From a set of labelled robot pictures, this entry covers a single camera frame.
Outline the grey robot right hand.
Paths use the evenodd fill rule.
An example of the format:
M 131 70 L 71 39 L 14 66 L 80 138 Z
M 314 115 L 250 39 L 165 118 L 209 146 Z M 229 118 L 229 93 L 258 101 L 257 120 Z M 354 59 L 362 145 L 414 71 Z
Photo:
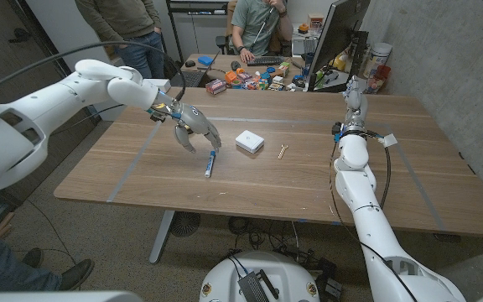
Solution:
M 346 90 L 342 92 L 347 109 L 343 131 L 364 131 L 368 101 L 359 88 L 359 81 L 356 75 L 352 76 L 346 84 Z

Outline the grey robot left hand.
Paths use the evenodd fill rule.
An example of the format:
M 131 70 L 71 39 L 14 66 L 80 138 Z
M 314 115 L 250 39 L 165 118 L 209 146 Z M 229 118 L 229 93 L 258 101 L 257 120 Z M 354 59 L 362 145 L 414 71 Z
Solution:
M 195 147 L 190 143 L 190 131 L 203 134 L 213 149 L 218 152 L 221 147 L 221 138 L 214 124 L 196 107 L 181 103 L 178 111 L 172 113 L 172 118 L 177 122 L 174 128 L 174 136 L 178 143 L 187 151 L 194 153 Z

